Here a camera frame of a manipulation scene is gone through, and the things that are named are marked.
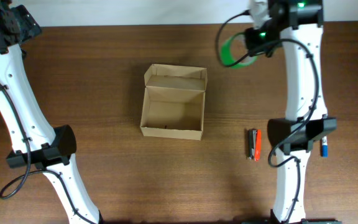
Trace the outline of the green tape roll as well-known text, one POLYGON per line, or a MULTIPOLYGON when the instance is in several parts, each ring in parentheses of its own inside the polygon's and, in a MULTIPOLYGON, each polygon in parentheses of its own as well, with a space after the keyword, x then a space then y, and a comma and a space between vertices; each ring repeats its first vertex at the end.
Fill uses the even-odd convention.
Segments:
POLYGON ((253 57, 246 57, 244 60, 242 60, 239 63, 237 62, 237 59, 234 58, 232 52, 231 52, 231 47, 233 42, 237 40, 241 43, 243 43, 243 45, 245 45, 246 42, 246 37, 244 33, 237 33, 234 36, 230 37, 229 39, 227 39, 221 47, 221 53, 220 53, 220 57, 222 60, 223 64, 232 64, 234 63, 234 66, 232 66, 232 68, 238 69, 238 68, 244 68, 247 67, 249 65, 252 65, 256 60, 257 60, 257 56, 253 56, 253 57))

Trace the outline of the cardboard box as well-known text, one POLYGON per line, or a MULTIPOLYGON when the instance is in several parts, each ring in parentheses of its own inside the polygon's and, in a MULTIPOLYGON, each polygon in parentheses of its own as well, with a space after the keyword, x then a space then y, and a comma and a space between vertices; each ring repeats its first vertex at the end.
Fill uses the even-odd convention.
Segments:
POLYGON ((144 136, 201 140, 207 69, 153 64, 144 74, 140 130, 144 136))

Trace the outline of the blue white marker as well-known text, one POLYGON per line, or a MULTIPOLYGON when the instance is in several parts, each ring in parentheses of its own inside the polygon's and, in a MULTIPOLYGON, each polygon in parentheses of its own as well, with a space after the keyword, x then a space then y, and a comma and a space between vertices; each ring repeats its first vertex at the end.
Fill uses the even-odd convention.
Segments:
POLYGON ((326 136, 321 139, 321 156, 328 157, 328 139, 326 136))

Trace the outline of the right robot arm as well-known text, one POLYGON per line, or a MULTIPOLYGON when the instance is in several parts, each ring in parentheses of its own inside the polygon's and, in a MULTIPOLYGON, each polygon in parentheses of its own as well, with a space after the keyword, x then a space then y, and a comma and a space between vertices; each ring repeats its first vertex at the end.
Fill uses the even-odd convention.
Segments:
POLYGON ((337 128, 328 116, 321 84, 321 1, 251 1, 254 26, 245 31, 251 56, 271 57, 281 47, 287 70, 284 118, 267 125, 272 150, 268 164, 277 170, 275 203, 268 223, 307 223, 306 169, 313 144, 337 128))

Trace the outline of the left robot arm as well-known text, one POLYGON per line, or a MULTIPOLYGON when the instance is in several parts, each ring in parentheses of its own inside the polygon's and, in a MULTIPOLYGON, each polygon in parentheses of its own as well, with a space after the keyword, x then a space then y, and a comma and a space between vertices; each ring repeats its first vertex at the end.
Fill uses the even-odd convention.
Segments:
POLYGON ((0 1, 0 113, 12 142, 6 161, 11 168, 25 167, 25 173, 1 189, 0 199, 13 197, 29 176, 43 174, 70 223, 103 223, 78 172, 72 128, 54 128, 48 123, 25 73, 26 52, 21 45, 42 30, 25 6, 10 5, 10 1, 0 1))

